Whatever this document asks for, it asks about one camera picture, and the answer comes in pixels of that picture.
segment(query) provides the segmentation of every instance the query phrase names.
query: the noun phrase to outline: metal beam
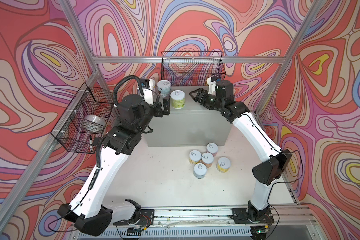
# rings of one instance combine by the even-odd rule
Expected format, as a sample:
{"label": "metal beam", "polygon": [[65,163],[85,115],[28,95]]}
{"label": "metal beam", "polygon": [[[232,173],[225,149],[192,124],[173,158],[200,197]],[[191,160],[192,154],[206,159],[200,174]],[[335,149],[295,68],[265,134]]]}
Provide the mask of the metal beam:
{"label": "metal beam", "polygon": [[[176,58],[192,58],[194,60],[206,59],[213,57],[170,57]],[[95,56],[95,63],[161,63],[161,56]],[[285,57],[272,56],[254,56],[254,57],[229,57],[222,56],[223,63],[283,63]]]}
{"label": "metal beam", "polygon": [[[99,78],[98,75],[98,72],[93,72],[86,82],[87,85],[93,86],[93,84]],[[76,96],[72,99],[65,112],[62,114],[55,128],[60,127],[67,121],[68,117],[72,113],[71,111],[76,107],[77,103],[83,96],[86,87],[87,86],[83,84],[81,89],[77,92]],[[0,235],[4,231],[5,227],[9,223],[14,213],[16,212],[16,209],[19,207],[28,190],[31,188],[31,185],[35,181],[36,177],[39,175],[41,169],[43,168],[44,164],[53,152],[53,149],[56,147],[57,143],[57,140],[51,134],[49,134],[46,141],[44,141],[39,151],[33,157],[32,161],[29,163],[19,180],[17,180],[16,184],[13,186],[8,196],[0,205]]]}
{"label": "metal beam", "polygon": [[307,33],[309,27],[312,25],[317,13],[319,12],[322,4],[326,0],[314,0],[311,7],[309,8],[307,15],[303,19],[298,31],[296,32],[295,37],[291,41],[291,44],[285,54],[285,61],[284,63],[278,67],[276,70],[273,78],[269,82],[267,88],[264,91],[264,94],[262,95],[259,103],[256,106],[255,112],[258,114],[261,114],[264,110],[265,106],[269,102],[269,99],[271,98],[277,84],[281,80],[281,77],[283,76],[284,72],[286,71],[289,62],[292,60],[293,55],[296,53],[299,45],[301,44],[305,34]]}
{"label": "metal beam", "polygon": [[[95,63],[95,61],[93,60],[93,52],[87,42],[87,38],[84,35],[84,32],[81,28],[79,19],[77,18],[72,5],[70,4],[69,0],[60,0],[60,5],[61,5],[61,8],[62,8],[65,16],[67,17],[69,24],[72,27],[73,33],[76,36],[77,41],[79,42],[79,44],[81,45],[81,47],[84,51],[84,55],[87,58],[88,63],[91,65],[93,71],[99,72],[99,68],[98,68],[97,64]],[[97,79],[97,82],[99,83],[101,88],[109,89],[102,74],[101,74],[100,78]]]}

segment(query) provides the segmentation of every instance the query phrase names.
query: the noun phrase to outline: can lid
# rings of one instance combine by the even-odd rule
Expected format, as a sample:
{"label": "can lid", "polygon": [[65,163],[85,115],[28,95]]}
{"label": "can lid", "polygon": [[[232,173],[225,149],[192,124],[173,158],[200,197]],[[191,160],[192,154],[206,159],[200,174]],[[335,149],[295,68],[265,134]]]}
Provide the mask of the can lid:
{"label": "can lid", "polygon": [[197,175],[204,175],[204,174],[206,174],[206,165],[204,165],[202,163],[198,163],[193,167],[193,171]]}
{"label": "can lid", "polygon": [[210,152],[204,152],[202,154],[202,161],[206,164],[210,164],[213,162],[213,155]]}
{"label": "can lid", "polygon": [[161,80],[157,82],[157,86],[159,88],[169,88],[171,86],[171,82],[167,80]]}
{"label": "can lid", "polygon": [[217,153],[217,151],[219,151],[219,147],[215,143],[211,142],[206,145],[206,150],[210,153]]}
{"label": "can lid", "polygon": [[222,169],[228,169],[231,166],[231,161],[226,157],[221,157],[218,164]]}
{"label": "can lid", "polygon": [[171,92],[171,98],[174,100],[182,100],[185,98],[185,93],[181,90]]}
{"label": "can lid", "polygon": [[197,151],[197,150],[192,150],[190,153],[189,153],[189,158],[192,160],[192,161],[199,161],[201,158],[202,158],[202,154],[201,152]]}

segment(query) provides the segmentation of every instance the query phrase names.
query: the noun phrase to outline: gray box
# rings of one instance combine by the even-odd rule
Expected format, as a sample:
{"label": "gray box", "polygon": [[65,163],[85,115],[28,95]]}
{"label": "gray box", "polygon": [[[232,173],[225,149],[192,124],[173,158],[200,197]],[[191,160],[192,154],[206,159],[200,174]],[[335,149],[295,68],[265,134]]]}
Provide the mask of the gray box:
{"label": "gray box", "polygon": [[225,145],[232,125],[219,111],[208,110],[196,103],[189,92],[204,87],[171,87],[185,92],[185,106],[175,109],[172,106],[169,116],[153,117],[149,126],[154,132],[144,134],[149,147],[168,146],[206,146],[214,142]]}

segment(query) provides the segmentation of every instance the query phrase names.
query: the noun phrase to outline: black wire basket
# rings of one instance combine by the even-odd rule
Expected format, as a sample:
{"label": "black wire basket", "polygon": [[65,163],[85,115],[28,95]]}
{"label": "black wire basket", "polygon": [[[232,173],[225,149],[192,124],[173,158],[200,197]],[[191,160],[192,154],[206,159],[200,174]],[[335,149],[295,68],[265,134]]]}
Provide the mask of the black wire basket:
{"label": "black wire basket", "polygon": [[225,78],[221,51],[163,51],[161,79],[172,86],[207,86],[207,78]]}
{"label": "black wire basket", "polygon": [[93,154],[106,127],[112,105],[110,91],[87,87],[68,120],[51,134],[68,152]]}

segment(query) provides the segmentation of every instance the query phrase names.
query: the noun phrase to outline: black mounting plate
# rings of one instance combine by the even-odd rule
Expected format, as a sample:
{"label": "black mounting plate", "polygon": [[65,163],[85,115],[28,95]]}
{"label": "black mounting plate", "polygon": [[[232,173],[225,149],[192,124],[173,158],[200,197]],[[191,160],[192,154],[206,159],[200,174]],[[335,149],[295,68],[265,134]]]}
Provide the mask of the black mounting plate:
{"label": "black mounting plate", "polygon": [[[234,208],[232,209],[232,215],[230,216],[230,218],[235,221],[235,224],[253,223],[250,220],[248,220],[248,215],[246,211],[247,208]],[[265,223],[267,225],[274,223],[274,219],[271,214],[271,209],[268,209],[266,211],[266,213],[263,215],[262,219],[258,223]]]}
{"label": "black mounting plate", "polygon": [[[155,217],[155,210],[154,209],[140,209],[140,218],[137,221],[136,225],[140,225],[140,226],[145,226],[145,225],[152,225],[154,223],[154,217]],[[114,226],[135,226],[135,225],[130,225],[126,220],[121,220],[118,222],[114,222],[113,223]]]}

